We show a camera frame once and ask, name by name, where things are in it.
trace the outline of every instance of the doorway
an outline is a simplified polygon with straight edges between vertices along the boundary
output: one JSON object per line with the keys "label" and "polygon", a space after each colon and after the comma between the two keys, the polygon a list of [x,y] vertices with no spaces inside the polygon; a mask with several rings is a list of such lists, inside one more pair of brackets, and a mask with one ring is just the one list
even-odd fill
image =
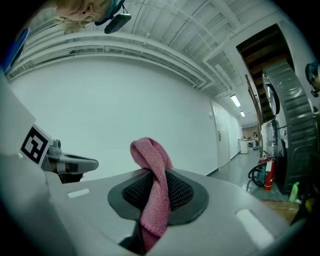
{"label": "doorway", "polygon": [[224,117],[225,110],[214,102],[211,105],[217,132],[218,167],[221,168],[230,161],[228,128]]}

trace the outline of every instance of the stacked washer and dryer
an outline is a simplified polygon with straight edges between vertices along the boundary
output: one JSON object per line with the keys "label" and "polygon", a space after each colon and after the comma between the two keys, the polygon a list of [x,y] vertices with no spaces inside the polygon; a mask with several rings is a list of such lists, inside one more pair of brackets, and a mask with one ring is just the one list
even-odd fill
{"label": "stacked washer and dryer", "polygon": [[294,183],[307,183],[311,178],[309,158],[319,150],[316,120],[296,73],[286,61],[265,68],[262,80],[278,141],[275,181],[282,194],[289,194]]}

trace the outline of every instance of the pink towel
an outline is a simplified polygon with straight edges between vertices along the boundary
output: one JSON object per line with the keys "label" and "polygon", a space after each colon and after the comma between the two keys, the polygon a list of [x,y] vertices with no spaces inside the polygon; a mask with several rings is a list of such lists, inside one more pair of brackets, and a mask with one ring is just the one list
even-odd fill
{"label": "pink towel", "polygon": [[141,168],[151,169],[154,174],[149,200],[140,219],[145,250],[149,252],[167,229],[170,201],[165,168],[173,165],[165,149],[151,138],[133,141],[130,152]]}

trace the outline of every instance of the hallway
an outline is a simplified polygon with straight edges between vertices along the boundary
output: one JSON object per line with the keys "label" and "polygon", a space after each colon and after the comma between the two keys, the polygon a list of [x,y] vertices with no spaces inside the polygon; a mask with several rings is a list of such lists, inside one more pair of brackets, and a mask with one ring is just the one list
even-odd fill
{"label": "hallway", "polygon": [[248,154],[239,154],[211,177],[238,185],[260,200],[287,201],[288,195],[281,194],[274,182],[272,189],[267,191],[256,186],[249,178],[248,172],[258,164],[260,153],[249,149]]}

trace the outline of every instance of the red fire extinguisher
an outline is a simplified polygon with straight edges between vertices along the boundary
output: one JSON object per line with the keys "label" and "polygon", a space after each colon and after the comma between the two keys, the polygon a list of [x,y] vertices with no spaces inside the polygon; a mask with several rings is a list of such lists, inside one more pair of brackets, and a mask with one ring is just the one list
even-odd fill
{"label": "red fire extinguisher", "polygon": [[264,190],[271,190],[272,182],[274,180],[275,175],[275,169],[276,169],[276,163],[273,160],[270,160],[266,163],[265,168],[265,180],[264,180]]}

